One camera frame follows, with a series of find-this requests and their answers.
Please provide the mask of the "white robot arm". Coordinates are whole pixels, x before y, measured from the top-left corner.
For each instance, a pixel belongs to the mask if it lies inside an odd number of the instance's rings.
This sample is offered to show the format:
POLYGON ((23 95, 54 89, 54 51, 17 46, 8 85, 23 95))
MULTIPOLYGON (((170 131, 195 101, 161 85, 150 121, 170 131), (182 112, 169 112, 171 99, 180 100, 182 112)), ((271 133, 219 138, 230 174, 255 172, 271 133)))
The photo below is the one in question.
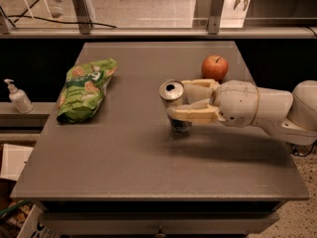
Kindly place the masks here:
POLYGON ((293 91, 258 87, 247 81, 169 80, 159 88, 167 117, 177 132, 192 124, 262 128, 275 139, 300 146, 317 140, 316 82, 293 91))

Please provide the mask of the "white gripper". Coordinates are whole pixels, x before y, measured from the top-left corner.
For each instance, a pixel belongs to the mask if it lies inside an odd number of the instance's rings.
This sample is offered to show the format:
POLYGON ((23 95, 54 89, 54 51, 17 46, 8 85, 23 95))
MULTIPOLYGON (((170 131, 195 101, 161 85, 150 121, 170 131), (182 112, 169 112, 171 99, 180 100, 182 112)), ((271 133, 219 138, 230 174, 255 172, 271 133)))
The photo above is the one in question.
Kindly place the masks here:
POLYGON ((250 82, 214 79, 182 80, 189 105, 170 106, 167 115, 196 124, 221 122, 229 127, 249 126, 257 113, 259 92, 250 82))

